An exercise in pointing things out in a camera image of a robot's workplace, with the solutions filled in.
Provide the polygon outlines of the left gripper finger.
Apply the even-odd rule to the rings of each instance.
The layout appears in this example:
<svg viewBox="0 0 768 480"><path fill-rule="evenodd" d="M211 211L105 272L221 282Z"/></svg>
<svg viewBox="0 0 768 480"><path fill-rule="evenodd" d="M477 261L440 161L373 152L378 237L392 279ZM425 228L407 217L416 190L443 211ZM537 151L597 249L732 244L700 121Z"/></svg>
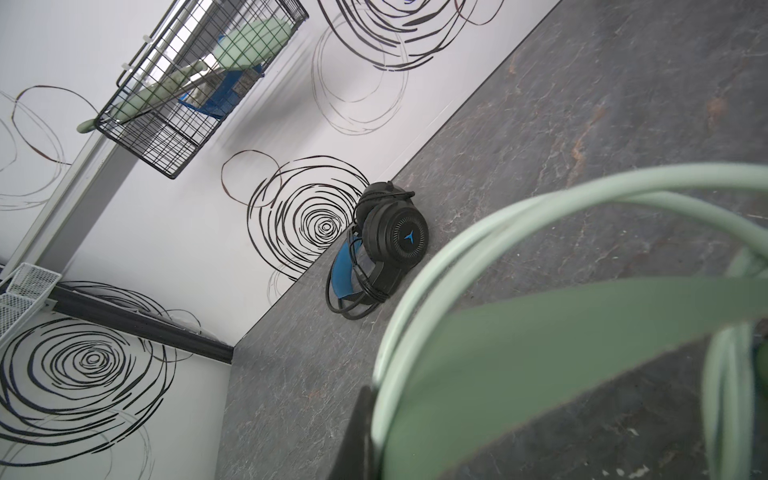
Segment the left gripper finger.
<svg viewBox="0 0 768 480"><path fill-rule="evenodd" d="M375 392L370 386L360 389L328 480L377 478L371 439L375 399Z"/></svg>

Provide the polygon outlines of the mint green headphones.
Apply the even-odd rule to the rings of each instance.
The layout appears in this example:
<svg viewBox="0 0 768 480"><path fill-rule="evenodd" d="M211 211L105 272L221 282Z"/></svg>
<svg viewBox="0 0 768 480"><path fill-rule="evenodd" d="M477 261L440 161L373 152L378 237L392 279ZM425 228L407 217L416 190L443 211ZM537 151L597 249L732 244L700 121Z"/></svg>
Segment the mint green headphones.
<svg viewBox="0 0 768 480"><path fill-rule="evenodd" d="M692 189L765 193L767 170L696 163L620 173L510 205L440 250L404 294L377 354L377 475L437 478L514 427L675 346L709 337L701 406L709 473L748 478L752 334L767 315L767 231L690 197ZM526 237L611 202L701 221L740 240L743 250L722 277L605 281L452 311Z"/></svg>

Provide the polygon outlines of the black gaming headphones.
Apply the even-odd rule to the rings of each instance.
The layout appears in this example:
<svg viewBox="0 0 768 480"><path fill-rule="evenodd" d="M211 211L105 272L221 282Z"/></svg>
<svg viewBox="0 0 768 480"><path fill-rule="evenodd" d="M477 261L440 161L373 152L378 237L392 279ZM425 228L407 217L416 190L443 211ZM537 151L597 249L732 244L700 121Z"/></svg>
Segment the black gaming headphones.
<svg viewBox="0 0 768 480"><path fill-rule="evenodd" d="M429 229L413 191L375 182L353 209L353 223L326 278L329 310L360 320L389 300L425 257Z"/></svg>

